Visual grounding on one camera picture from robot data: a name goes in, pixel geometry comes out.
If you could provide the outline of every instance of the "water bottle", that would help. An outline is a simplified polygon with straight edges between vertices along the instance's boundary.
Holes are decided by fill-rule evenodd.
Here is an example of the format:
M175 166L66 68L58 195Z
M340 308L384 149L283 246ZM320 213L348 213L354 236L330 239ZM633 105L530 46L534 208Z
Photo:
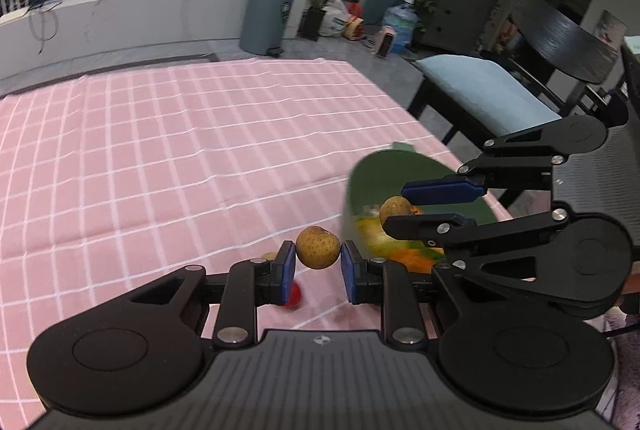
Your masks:
M390 26L396 32L391 53L402 53L411 44L414 29L418 25L418 16L414 12L414 1L404 0L404 3L386 9L382 25Z

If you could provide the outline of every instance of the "blue chair cushion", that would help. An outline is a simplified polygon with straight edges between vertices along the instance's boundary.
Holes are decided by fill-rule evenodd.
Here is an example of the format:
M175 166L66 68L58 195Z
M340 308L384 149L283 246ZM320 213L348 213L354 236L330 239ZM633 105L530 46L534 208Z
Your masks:
M425 76L495 136L505 136L560 117L495 62L435 55L416 65Z

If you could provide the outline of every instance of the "picture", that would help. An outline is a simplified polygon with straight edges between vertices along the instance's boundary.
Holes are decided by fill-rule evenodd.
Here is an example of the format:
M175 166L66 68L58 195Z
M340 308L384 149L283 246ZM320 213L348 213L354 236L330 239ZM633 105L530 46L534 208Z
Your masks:
M625 38L626 26L604 10L593 32L601 41L614 49L620 49Z

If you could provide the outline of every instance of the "brown potato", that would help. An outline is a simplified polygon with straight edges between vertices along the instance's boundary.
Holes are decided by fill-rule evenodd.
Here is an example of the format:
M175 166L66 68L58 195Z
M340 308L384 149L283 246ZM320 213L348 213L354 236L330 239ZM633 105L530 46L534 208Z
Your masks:
M311 269L324 269L338 260L340 240L320 226L309 226L296 239L298 260Z
M385 221L392 215L412 215L414 209L411 203L402 196L394 196L387 199L380 207L380 224L385 225Z

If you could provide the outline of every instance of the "plastic bag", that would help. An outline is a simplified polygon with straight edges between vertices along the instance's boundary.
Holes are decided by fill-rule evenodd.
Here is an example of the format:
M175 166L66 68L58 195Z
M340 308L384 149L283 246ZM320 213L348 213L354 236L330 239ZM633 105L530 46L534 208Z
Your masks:
M341 0L335 0L329 6L325 7L326 13L322 24L320 25L319 33L321 36L340 36L347 27L350 14L347 7Z

